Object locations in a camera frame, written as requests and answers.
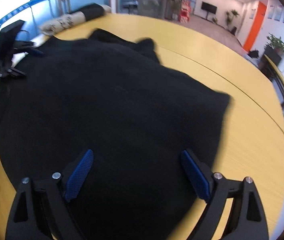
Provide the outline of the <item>black fleece zip jacket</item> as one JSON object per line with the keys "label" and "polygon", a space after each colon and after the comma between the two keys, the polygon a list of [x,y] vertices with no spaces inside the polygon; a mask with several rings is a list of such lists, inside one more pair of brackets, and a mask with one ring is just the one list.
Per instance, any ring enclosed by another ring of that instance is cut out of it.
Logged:
{"label": "black fleece zip jacket", "polygon": [[86,239],[166,239],[196,199],[181,152],[211,166],[228,94],[162,66],[151,39],[50,38],[0,83],[0,159],[13,186],[49,178],[92,150],[66,202]]}

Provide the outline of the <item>black and cream pillow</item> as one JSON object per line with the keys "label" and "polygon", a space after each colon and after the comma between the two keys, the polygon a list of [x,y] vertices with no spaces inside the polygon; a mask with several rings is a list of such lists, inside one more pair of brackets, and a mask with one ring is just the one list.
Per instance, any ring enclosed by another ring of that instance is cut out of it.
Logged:
{"label": "black and cream pillow", "polygon": [[105,4],[91,3],[79,8],[77,11],[70,14],[63,14],[58,18],[43,23],[39,30],[46,36],[53,36],[66,29],[70,29],[84,22],[94,20],[111,12],[111,7]]}

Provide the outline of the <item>red stacked boxes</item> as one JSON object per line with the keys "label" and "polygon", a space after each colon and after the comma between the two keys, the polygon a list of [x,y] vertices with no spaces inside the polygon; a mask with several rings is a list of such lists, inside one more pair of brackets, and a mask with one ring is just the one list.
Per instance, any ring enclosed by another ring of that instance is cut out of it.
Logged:
{"label": "red stacked boxes", "polygon": [[178,21],[181,23],[188,23],[190,21],[191,6],[189,0],[182,0],[181,9],[178,15]]}

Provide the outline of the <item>potted plant on cabinet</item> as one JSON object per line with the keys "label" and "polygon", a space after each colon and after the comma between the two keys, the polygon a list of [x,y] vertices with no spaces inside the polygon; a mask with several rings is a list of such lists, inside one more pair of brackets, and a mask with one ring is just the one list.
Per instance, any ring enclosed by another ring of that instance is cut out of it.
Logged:
{"label": "potted plant on cabinet", "polygon": [[269,33],[267,36],[267,43],[265,45],[266,48],[272,48],[278,55],[284,55],[284,41],[280,37],[276,37],[275,35]]}

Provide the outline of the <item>black tv on stand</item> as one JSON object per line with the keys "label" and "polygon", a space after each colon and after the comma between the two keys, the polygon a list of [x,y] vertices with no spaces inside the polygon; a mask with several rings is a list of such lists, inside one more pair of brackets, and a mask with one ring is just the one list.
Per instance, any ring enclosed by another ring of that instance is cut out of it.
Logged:
{"label": "black tv on stand", "polygon": [[205,17],[206,20],[208,19],[209,14],[215,15],[216,11],[217,11],[216,6],[209,4],[209,3],[206,3],[206,2],[202,2],[201,9],[207,12],[207,15]]}

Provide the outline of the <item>tall green floor plant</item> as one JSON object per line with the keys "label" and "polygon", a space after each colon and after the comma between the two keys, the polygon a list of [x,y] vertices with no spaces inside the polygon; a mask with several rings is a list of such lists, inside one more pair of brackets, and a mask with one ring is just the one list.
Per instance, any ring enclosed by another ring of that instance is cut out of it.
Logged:
{"label": "tall green floor plant", "polygon": [[237,18],[239,15],[239,12],[235,9],[226,11],[226,25],[228,30],[231,29],[233,19]]}

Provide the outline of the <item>orange wall panel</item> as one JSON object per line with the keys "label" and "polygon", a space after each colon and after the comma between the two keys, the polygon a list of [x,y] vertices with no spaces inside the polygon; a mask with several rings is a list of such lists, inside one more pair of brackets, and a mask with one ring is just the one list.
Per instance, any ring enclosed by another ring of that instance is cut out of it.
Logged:
{"label": "orange wall panel", "polygon": [[261,26],[262,26],[262,23],[265,17],[266,8],[267,6],[261,1],[258,3],[258,8],[255,14],[254,21],[252,23],[250,32],[243,46],[243,49],[247,52],[249,52],[252,49],[252,46],[259,34],[259,31],[261,29]]}

